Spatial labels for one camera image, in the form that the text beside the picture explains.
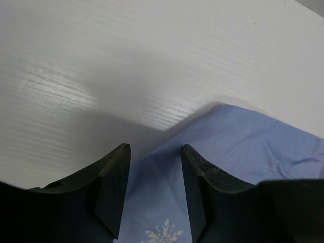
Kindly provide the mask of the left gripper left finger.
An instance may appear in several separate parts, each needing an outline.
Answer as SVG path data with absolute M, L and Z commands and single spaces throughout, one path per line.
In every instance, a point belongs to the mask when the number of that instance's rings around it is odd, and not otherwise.
M 1 183 L 1 242 L 113 242 L 118 239 L 131 162 L 123 143 L 46 187 Z

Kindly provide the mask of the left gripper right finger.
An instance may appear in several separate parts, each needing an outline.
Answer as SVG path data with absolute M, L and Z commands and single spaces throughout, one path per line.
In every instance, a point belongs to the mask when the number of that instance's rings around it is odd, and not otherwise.
M 323 180 L 247 183 L 181 148 L 193 242 L 323 242 Z

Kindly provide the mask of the blue printed cloth placemat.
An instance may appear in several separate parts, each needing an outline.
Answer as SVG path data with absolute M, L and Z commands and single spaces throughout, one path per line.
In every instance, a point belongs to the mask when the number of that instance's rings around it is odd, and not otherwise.
M 132 161 L 119 242 L 192 242 L 181 147 L 251 184 L 323 178 L 323 139 L 264 114 L 218 106 Z

